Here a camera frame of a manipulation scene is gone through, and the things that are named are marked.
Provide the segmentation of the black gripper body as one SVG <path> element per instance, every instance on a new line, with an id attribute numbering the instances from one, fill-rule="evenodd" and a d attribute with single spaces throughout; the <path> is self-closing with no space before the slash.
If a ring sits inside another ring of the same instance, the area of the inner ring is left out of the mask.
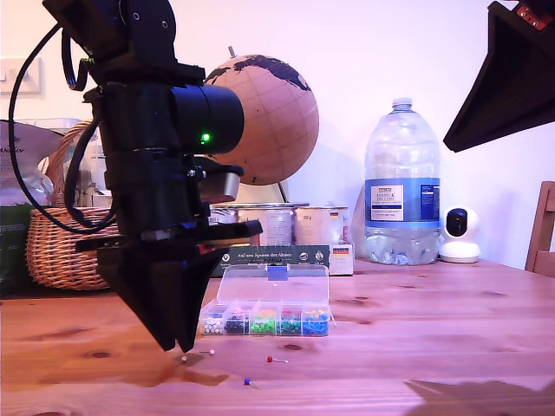
<path id="1" fill-rule="evenodd" d="M 170 239 L 192 246 L 228 246 L 263 230 L 257 220 L 209 224 L 210 205 L 236 198 L 244 174 L 239 166 L 191 155 L 174 158 L 159 151 L 120 153 L 107 159 L 107 165 L 106 182 L 120 235 L 80 240 L 78 251 Z"/>

